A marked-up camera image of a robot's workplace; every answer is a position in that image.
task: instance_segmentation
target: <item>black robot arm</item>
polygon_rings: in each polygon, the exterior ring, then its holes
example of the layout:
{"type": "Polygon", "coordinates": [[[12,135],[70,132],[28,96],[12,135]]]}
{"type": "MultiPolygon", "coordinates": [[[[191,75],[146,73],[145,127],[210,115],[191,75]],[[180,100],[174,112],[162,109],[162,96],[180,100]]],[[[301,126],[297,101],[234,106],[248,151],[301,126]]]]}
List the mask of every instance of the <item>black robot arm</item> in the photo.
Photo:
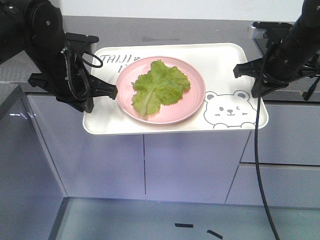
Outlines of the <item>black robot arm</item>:
{"type": "MultiPolygon", "coordinates": [[[[78,111],[91,113],[94,97],[115,99],[117,88],[90,75],[84,53],[96,36],[65,33],[62,14],[48,0],[0,0],[0,64],[25,51],[41,73],[28,82],[78,111]]],[[[100,68],[103,62],[98,59],[100,68]]]]}
{"type": "MultiPolygon", "coordinates": [[[[263,57],[238,64],[234,68],[236,78],[247,75],[255,78],[251,90],[257,97],[259,81],[261,96],[277,89],[285,88],[289,83],[305,78],[317,77],[320,80],[320,0],[304,0],[302,13],[293,24],[280,22],[254,22],[253,27],[264,30],[263,38],[267,39],[263,57]]],[[[314,91],[305,92],[308,100],[314,91]]]]}

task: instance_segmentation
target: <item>lettuce leaf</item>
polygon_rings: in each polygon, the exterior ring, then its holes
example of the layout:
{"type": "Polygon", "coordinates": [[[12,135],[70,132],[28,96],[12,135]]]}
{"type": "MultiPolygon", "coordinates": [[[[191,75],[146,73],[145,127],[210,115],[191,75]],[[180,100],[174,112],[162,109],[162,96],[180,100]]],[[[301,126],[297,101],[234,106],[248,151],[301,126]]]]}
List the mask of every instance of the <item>lettuce leaf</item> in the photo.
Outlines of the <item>lettuce leaf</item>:
{"type": "Polygon", "coordinates": [[[147,74],[138,76],[132,87],[137,91],[132,105],[144,117],[159,112],[161,104],[177,103],[184,91],[190,89],[190,82],[176,66],[168,67],[157,60],[151,63],[147,74]]]}

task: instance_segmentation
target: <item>bear face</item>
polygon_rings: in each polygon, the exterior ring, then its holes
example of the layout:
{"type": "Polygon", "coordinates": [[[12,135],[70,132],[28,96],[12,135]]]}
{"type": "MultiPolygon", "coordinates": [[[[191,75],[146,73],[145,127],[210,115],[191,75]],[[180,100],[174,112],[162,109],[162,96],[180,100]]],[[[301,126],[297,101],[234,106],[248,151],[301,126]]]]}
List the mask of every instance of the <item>bear face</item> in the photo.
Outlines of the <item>bear face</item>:
{"type": "Polygon", "coordinates": [[[257,111],[249,102],[250,95],[246,91],[237,90],[233,94],[218,95],[213,91],[205,93],[205,120],[220,127],[244,127],[255,125],[257,111]]]}

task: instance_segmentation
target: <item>serving tray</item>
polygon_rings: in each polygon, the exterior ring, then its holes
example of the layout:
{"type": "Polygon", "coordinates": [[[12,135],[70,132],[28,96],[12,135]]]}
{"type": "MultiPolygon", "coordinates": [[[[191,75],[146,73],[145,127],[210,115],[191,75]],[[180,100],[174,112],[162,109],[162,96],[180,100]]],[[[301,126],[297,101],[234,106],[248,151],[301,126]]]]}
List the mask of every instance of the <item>serving tray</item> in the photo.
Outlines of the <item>serving tray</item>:
{"type": "MultiPolygon", "coordinates": [[[[244,51],[236,44],[105,47],[95,55],[102,59],[103,67],[92,68],[91,74],[111,84],[116,84],[123,69],[137,60],[154,56],[180,59],[201,74],[205,96],[193,115],[172,124],[138,121],[126,114],[117,100],[107,96],[95,97],[92,113],[85,112],[82,121],[84,129],[91,134],[239,131],[255,128],[257,98],[251,94],[254,78],[235,78],[233,69],[236,64],[247,62],[244,51]]],[[[93,64],[98,65],[98,62],[94,59],[93,64]]],[[[268,119],[266,107],[261,101],[259,128],[263,128],[268,119]]]]}

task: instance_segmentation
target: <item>cabinet door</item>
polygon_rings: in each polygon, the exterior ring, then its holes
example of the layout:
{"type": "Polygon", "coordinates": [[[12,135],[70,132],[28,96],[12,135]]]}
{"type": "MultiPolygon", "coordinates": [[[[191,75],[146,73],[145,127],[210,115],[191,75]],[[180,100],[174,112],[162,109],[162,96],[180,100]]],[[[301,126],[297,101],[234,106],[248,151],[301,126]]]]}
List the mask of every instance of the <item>cabinet door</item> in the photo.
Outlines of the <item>cabinet door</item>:
{"type": "MultiPolygon", "coordinates": [[[[266,108],[269,122],[258,134],[260,162],[320,166],[320,106],[268,104],[266,108]]],[[[253,132],[242,162],[255,162],[253,132]]]]}
{"type": "Polygon", "coordinates": [[[83,113],[67,104],[43,95],[28,100],[69,197],[145,198],[142,135],[92,135],[83,113]]]}
{"type": "Polygon", "coordinates": [[[48,239],[62,199],[18,100],[0,120],[0,239],[48,239]]]}
{"type": "Polygon", "coordinates": [[[248,131],[144,136],[146,198],[224,204],[248,131]]]}
{"type": "MultiPolygon", "coordinates": [[[[320,208],[320,167],[265,165],[260,167],[268,205],[320,208]]],[[[263,205],[254,164],[241,164],[227,204],[263,205]]]]}

